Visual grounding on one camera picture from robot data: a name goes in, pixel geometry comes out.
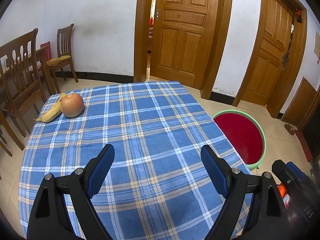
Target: banana peel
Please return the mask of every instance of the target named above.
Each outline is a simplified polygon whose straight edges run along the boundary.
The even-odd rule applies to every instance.
[[[57,118],[61,114],[61,99],[66,95],[66,93],[61,93],[59,100],[40,118],[37,118],[36,122],[51,122],[53,119]]]

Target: tablecloth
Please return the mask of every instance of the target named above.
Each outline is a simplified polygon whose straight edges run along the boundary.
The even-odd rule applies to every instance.
[[[203,239],[224,198],[214,189],[200,159],[209,144],[231,167],[249,173],[215,122],[179,82],[145,82],[76,91],[84,111],[37,122],[25,148],[19,183],[22,231],[45,174],[64,176],[84,167],[106,143],[115,160],[92,198],[113,239]],[[41,114],[59,95],[51,96]],[[78,236],[85,237],[66,204]],[[246,196],[234,233],[243,228]]]

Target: curtain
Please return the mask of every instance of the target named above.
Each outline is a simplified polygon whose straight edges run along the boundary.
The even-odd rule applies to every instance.
[[[153,18],[153,19],[155,18],[155,9],[156,9],[156,0],[152,0],[150,18]]]

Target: blue gripper pad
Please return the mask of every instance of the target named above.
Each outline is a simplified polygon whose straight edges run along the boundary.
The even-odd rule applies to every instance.
[[[306,175],[293,163],[287,162],[287,167],[302,181],[306,180]]]
[[[98,194],[115,158],[115,149],[106,144],[97,157],[91,159],[84,168],[84,183],[87,197]]]
[[[200,155],[216,191],[227,198],[231,189],[230,166],[224,159],[219,158],[209,145],[201,148]]]

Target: white wall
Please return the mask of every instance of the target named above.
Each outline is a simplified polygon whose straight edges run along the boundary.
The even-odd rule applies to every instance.
[[[315,33],[320,24],[305,0],[299,0],[307,9],[307,42],[301,68],[292,90],[281,109],[284,113],[292,101],[303,77],[317,90],[320,83],[320,65],[313,52]],[[250,60],[257,34],[261,0],[232,0],[230,25],[220,68],[213,91],[236,96]]]
[[[74,23],[76,71],[133,75],[136,4],[137,0],[13,0],[0,20],[0,46],[38,28],[37,48],[50,41],[55,57],[57,29]]]
[[[213,91],[235,97],[256,39],[261,0],[232,0],[230,24]]]

